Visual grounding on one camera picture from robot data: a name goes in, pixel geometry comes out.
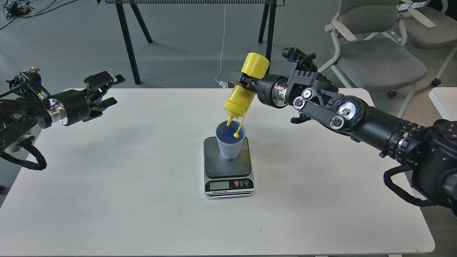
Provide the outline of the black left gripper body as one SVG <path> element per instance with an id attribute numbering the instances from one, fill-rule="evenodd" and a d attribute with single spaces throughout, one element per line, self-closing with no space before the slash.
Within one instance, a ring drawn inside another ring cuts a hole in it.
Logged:
<path id="1" fill-rule="evenodd" d="M 86 90 L 68 89 L 50 97 L 50 113 L 53 122 L 70 126 L 90 120 L 90 108 Z"/>

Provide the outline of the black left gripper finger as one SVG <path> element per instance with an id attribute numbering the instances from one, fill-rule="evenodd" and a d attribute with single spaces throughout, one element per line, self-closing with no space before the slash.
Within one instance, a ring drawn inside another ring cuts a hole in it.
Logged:
<path id="1" fill-rule="evenodd" d="M 86 83 L 85 96 L 88 102 L 101 102 L 103 96 L 113 86 L 123 83 L 125 78 L 122 75 L 111 76 L 107 71 L 90 75 L 84 79 Z"/>
<path id="2" fill-rule="evenodd" d="M 90 108 L 89 116 L 86 119 L 84 119 L 84 122 L 88 122 L 92 119 L 96 119 L 96 118 L 102 116 L 103 112 L 108 107 L 111 107 L 115 104 L 117 104 L 117 101 L 114 97 L 110 97 L 106 100 L 101 101 L 98 105 Z"/>

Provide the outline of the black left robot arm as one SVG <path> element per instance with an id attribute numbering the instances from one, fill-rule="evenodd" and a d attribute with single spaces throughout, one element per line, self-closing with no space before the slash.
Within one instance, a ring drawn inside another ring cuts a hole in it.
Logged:
<path id="1" fill-rule="evenodd" d="M 124 81 L 122 75 L 111 76 L 104 71 L 85 78 L 83 90 L 51 95 L 41 84 L 39 68 L 18 73 L 8 81 L 9 90 L 1 94 L 1 158 L 31 170 L 45 169 L 46 160 L 33 146 L 30 130 L 35 125 L 46 129 L 54 122 L 70 126 L 100 117 L 116 104 L 113 97 L 103 100 L 103 96 Z"/>

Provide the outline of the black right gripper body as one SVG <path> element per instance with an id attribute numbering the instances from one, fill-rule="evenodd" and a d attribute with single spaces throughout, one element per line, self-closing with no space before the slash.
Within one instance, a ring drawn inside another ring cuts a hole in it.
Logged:
<path id="1" fill-rule="evenodd" d="M 282 75 L 268 74 L 255 82 L 258 100 L 265 105 L 282 109 L 287 106 L 285 93 L 287 91 L 288 78 Z"/>

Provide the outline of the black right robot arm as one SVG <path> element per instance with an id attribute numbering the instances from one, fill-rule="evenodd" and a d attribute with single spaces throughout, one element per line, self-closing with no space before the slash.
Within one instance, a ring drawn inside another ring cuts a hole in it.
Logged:
<path id="1" fill-rule="evenodd" d="M 369 106 L 364 100 L 343 95 L 318 72 L 315 54 L 289 47 L 282 56 L 296 66 L 289 77 L 266 74 L 269 60 L 250 53 L 241 71 L 231 71 L 228 81 L 236 89 L 253 93 L 270 107 L 292 106 L 299 117 L 293 124 L 315 120 L 328 130 L 364 142 L 400 166 L 384 172 L 384 184 L 400 198 L 419 207 L 457 209 L 456 122 L 438 119 L 423 127 Z"/>

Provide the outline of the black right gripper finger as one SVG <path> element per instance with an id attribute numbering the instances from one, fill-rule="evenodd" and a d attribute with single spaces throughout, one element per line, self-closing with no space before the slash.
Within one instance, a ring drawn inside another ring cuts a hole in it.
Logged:
<path id="1" fill-rule="evenodd" d="M 230 81 L 231 83 L 241 86 L 243 89 L 246 90 L 255 90 L 255 83 L 257 80 L 257 78 L 247 75 L 246 73 L 234 70 L 230 72 L 227 78 L 227 81 Z"/>

